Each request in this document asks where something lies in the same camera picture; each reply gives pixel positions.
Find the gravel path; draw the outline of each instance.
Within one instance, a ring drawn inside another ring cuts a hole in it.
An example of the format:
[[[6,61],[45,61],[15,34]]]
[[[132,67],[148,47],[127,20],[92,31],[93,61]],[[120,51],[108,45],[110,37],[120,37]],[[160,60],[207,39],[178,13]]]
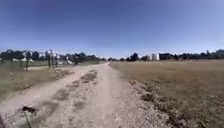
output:
[[[76,67],[61,80],[31,88],[0,106],[8,127],[27,127],[23,105],[39,128],[167,128],[167,116],[140,99],[144,90],[122,79],[108,63]]]

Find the tree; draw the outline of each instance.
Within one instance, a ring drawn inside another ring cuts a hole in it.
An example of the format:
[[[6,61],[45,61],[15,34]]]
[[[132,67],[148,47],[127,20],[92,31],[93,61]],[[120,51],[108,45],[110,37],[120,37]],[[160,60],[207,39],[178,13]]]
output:
[[[33,54],[31,55],[31,59],[33,60],[38,60],[39,57],[40,57],[40,54],[37,51],[34,51]]]
[[[141,58],[142,61],[147,61],[147,59],[148,59],[147,56],[143,56],[143,57]]]
[[[121,58],[121,59],[120,59],[120,61],[122,61],[122,62],[123,62],[123,61],[124,61],[124,58]]]
[[[131,59],[130,59],[129,57],[127,57],[127,58],[126,58],[126,61],[127,61],[127,62],[130,62],[130,61],[131,61]]]
[[[138,53],[133,53],[133,54],[130,56],[130,60],[131,60],[131,61],[137,61],[137,60],[139,60]]]
[[[107,59],[106,58],[101,58],[101,61],[106,61]]]

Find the pole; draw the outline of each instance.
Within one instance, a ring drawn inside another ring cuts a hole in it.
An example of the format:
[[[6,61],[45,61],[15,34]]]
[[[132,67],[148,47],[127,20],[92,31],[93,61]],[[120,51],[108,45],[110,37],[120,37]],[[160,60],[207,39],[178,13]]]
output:
[[[26,71],[28,71],[28,66],[29,66],[29,60],[26,59]]]

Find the dirt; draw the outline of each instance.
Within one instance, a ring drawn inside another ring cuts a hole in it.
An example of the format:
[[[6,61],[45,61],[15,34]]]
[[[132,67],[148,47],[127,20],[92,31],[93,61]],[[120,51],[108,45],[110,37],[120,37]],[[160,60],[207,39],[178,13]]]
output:
[[[141,100],[144,89],[122,79],[108,63],[70,68],[75,74],[35,86],[0,104],[7,127],[32,128],[167,128],[167,115]]]

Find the field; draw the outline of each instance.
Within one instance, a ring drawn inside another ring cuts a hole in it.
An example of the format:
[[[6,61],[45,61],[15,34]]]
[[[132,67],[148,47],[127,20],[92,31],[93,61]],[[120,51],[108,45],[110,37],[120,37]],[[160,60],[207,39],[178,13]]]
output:
[[[153,102],[176,127],[224,126],[224,61],[113,62],[143,83]]]
[[[35,84],[56,80],[69,74],[65,70],[15,70],[0,68],[0,100],[11,92],[27,89]]]

